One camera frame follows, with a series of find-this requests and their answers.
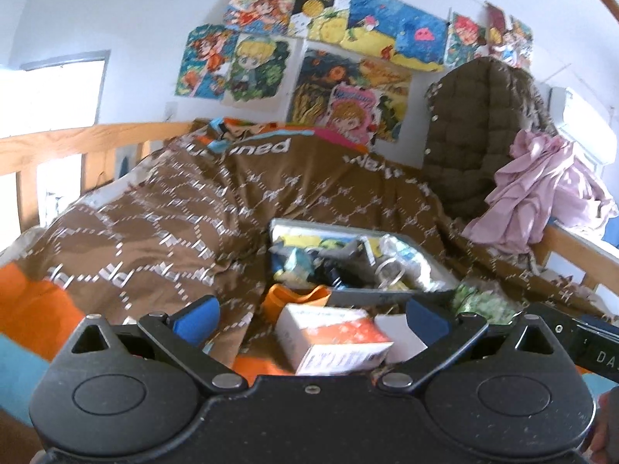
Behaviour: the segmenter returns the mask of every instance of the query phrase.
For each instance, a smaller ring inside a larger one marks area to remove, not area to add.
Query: brown bedding
[[[268,284],[267,225],[276,217],[401,232],[460,276],[491,276],[514,298],[599,315],[462,238],[419,171],[305,134],[231,146],[208,146],[204,129],[183,136],[141,186],[98,210],[73,206],[17,263],[113,324],[152,310],[172,314],[214,294],[222,318],[210,353],[226,364],[254,337],[248,329],[264,333],[256,320],[248,325]]]

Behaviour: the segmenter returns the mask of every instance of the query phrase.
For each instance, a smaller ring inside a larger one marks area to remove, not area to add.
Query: pink clothing
[[[561,136],[519,131],[510,148],[514,160],[494,174],[488,211],[463,235],[502,252],[528,253],[551,216],[566,227],[604,235],[609,218],[618,215],[617,205],[575,151]]]

